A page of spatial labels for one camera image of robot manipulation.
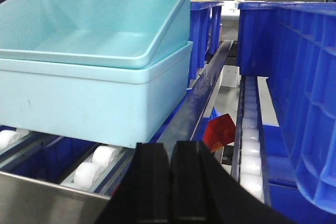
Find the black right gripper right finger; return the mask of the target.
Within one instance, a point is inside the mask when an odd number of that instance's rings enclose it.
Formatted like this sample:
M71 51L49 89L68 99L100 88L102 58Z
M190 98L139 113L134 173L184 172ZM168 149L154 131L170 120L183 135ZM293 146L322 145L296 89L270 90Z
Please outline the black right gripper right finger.
M171 158L172 223L293 223L255 198L201 141L178 141Z

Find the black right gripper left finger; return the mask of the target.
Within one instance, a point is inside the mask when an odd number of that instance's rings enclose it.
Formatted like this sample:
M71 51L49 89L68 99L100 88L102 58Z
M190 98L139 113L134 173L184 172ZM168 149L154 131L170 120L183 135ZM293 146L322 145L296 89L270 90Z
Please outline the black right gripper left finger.
M170 165L162 143L138 143L122 182L95 223L169 223Z

